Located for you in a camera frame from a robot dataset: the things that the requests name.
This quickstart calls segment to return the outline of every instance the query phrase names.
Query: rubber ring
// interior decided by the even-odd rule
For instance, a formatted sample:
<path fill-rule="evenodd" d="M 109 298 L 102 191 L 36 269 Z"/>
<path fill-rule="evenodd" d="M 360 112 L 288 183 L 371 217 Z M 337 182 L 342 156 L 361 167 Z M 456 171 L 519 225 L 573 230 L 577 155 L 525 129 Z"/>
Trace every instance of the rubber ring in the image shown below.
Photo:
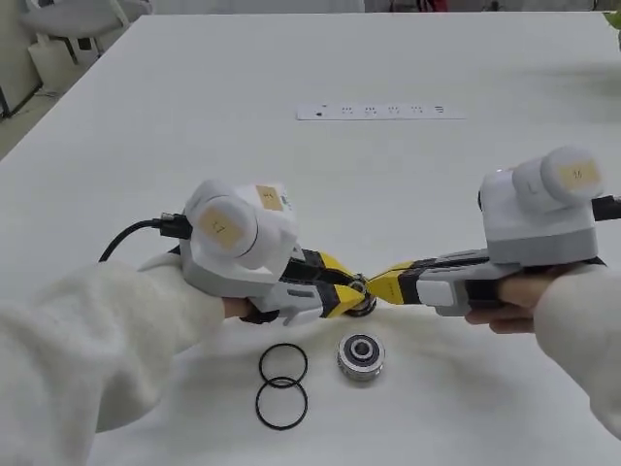
<path fill-rule="evenodd" d="M 271 350 L 275 350 L 276 348 L 282 348 L 282 347 L 293 348 L 299 351 L 302 357 L 304 357 L 304 371 L 302 371 L 302 375 L 297 380 L 287 377 L 287 379 L 291 379 L 291 381 L 293 381 L 290 383 L 275 383 L 277 382 L 276 379 L 280 379 L 281 381 L 284 381 L 284 379 L 279 378 L 279 377 L 268 379 L 265 373 L 263 372 L 263 361 L 265 360 L 265 356 L 267 356 Z M 272 345 L 269 348 L 267 348 L 265 351 L 263 351 L 263 354 L 261 354 L 261 358 L 259 359 L 259 374 L 261 374 L 261 379 L 263 379 L 263 382 L 265 382 L 271 388 L 290 388 L 295 384 L 299 384 L 302 381 L 302 379 L 305 377 L 305 375 L 307 374 L 308 370 L 309 370 L 309 357 L 307 356 L 307 354 L 304 352 L 303 349 L 301 349 L 297 345 L 293 345 L 292 343 L 278 343 L 277 345 Z"/>
<path fill-rule="evenodd" d="M 302 393 L 302 396 L 304 397 L 304 410 L 302 411 L 302 414 L 295 421 L 291 422 L 290 424 L 286 424 L 286 425 L 272 424 L 271 422 L 269 422 L 267 419 L 263 417 L 263 414 L 261 413 L 261 409 L 259 408 L 259 402 L 261 401 L 261 393 L 263 393 L 263 390 L 265 390 L 266 386 L 271 386 L 272 388 L 282 388 L 282 385 L 272 384 L 278 381 L 288 382 L 289 383 L 288 386 L 296 386 L 298 390 L 300 390 L 300 393 Z M 274 377 L 274 378 L 271 378 L 265 381 L 265 383 L 261 385 L 261 388 L 259 388 L 259 391 L 257 391 L 256 399 L 254 401 L 254 409 L 256 411 L 256 416 L 265 426 L 270 427 L 273 430 L 280 430 L 280 431 L 289 430 L 295 427 L 296 425 L 298 425 L 300 422 L 302 422 L 302 420 L 306 417 L 307 412 L 309 410 L 309 396 L 307 395 L 307 391 L 304 390 L 304 387 L 301 386 L 299 382 L 291 379 L 290 377 L 286 377 L 286 376 Z"/>

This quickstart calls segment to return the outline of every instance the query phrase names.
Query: hand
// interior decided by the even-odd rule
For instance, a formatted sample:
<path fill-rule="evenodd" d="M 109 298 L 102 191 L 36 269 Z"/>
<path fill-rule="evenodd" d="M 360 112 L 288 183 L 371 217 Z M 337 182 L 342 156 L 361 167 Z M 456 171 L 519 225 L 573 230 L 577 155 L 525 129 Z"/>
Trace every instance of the hand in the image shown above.
<path fill-rule="evenodd" d="M 498 296 L 507 303 L 501 309 L 472 310 L 466 321 L 472 325 L 487 324 L 494 333 L 533 333 L 533 312 L 547 288 L 567 272 L 558 268 L 545 275 L 511 277 L 501 282 Z"/>
<path fill-rule="evenodd" d="M 247 299 L 222 298 L 224 302 L 224 318 L 246 317 L 252 310 L 252 305 Z"/>

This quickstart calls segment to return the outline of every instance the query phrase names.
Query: white fleece sleeve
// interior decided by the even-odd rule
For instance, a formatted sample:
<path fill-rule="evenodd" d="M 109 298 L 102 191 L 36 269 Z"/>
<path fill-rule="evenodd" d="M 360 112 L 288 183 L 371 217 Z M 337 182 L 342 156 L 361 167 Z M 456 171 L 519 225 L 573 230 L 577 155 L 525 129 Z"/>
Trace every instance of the white fleece sleeve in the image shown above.
<path fill-rule="evenodd" d="M 0 304 L 0 464 L 84 465 L 95 432 L 150 410 L 175 353 L 223 319 L 172 254 L 141 272 L 92 265 Z"/>
<path fill-rule="evenodd" d="M 535 333 L 621 439 L 621 274 L 590 265 L 557 279 L 535 309 Z"/>

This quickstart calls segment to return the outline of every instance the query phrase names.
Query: white table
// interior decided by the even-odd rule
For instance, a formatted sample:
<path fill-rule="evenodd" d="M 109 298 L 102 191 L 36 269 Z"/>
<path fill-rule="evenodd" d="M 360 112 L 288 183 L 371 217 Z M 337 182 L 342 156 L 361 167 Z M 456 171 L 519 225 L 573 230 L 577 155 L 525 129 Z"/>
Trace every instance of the white table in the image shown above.
<path fill-rule="evenodd" d="M 621 54 L 600 15 L 146 17 L 0 164 L 0 295 L 96 260 L 136 219 L 179 208 L 200 180 L 280 180 L 302 242 L 372 274 L 484 245 L 483 175 L 565 144 L 592 150 L 621 192 Z M 464 121 L 300 122 L 301 102 L 429 102 Z M 454 163 L 460 169 L 451 169 Z M 619 224 L 602 256 L 621 265 Z M 172 246 L 145 232 L 114 255 Z M 338 373 L 348 331 L 376 333 L 385 373 Z M 310 410 L 261 426 L 259 354 L 309 354 Z M 283 362 L 286 372 L 290 361 Z M 296 393 L 269 393 L 290 418 Z M 161 404 L 98 436 L 92 465 L 618 465 L 621 444 L 530 337 L 497 337 L 423 308 L 297 329 L 229 322 L 181 355 Z"/>

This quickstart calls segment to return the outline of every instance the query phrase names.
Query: white power strip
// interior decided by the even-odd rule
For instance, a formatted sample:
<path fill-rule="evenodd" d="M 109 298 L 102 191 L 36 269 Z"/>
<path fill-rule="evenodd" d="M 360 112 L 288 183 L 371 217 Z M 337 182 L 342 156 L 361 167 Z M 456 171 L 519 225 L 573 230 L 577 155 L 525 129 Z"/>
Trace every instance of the white power strip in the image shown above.
<path fill-rule="evenodd" d="M 464 119 L 444 105 L 421 104 L 308 104 L 298 107 L 301 120 Z"/>

